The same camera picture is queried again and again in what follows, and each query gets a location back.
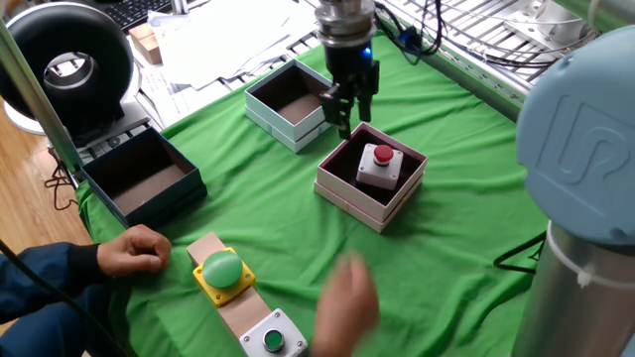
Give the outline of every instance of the green tablecloth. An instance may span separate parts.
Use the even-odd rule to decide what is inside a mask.
[[[374,274],[381,308],[359,356],[509,352],[531,278],[496,270],[492,260],[547,224],[523,187],[516,127],[424,63],[407,65],[386,38],[374,40],[374,53],[381,80],[371,124],[430,157],[422,187],[377,234],[313,192],[336,131],[293,154],[245,116],[248,85],[168,128],[163,134],[200,168],[208,196],[161,230],[174,244],[164,273],[118,281],[113,319],[140,356],[240,355],[191,275],[186,246],[209,231],[238,252],[264,301],[306,338],[329,269],[355,250]],[[299,59],[328,75],[322,49]],[[77,197],[94,241],[123,231],[86,182]]]

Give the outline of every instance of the wooden floor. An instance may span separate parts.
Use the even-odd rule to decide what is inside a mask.
[[[0,98],[0,239],[15,252],[62,241],[90,244],[77,206],[56,211],[53,189],[44,187],[57,165],[45,137],[16,128],[2,108]],[[58,206],[72,198],[72,187],[59,188]],[[7,327],[0,325],[0,334]]]

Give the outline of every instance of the white paper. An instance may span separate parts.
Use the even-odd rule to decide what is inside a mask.
[[[229,93],[219,81],[200,90],[189,85],[170,83],[163,68],[144,68],[142,76],[141,88],[155,105],[164,128]]]
[[[313,13],[290,0],[210,0],[187,15],[150,14],[149,23],[165,77],[194,89],[283,55],[315,28]]]

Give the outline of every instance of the yellow button base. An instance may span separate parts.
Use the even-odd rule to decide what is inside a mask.
[[[231,247],[227,247],[225,250],[234,254],[236,253]],[[202,264],[194,269],[193,274],[202,291],[216,307],[221,307],[231,302],[249,287],[256,288],[256,276],[251,272],[249,267],[247,267],[245,262],[242,262],[242,276],[240,280],[227,289],[217,289],[208,285],[202,277]]]

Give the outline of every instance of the blurred hand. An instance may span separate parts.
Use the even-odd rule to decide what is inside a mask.
[[[129,228],[97,248],[101,271],[110,277],[134,272],[157,273],[168,266],[172,244],[168,238],[145,225]]]
[[[317,301],[312,355],[350,356],[378,320],[377,290],[363,260],[341,259]]]

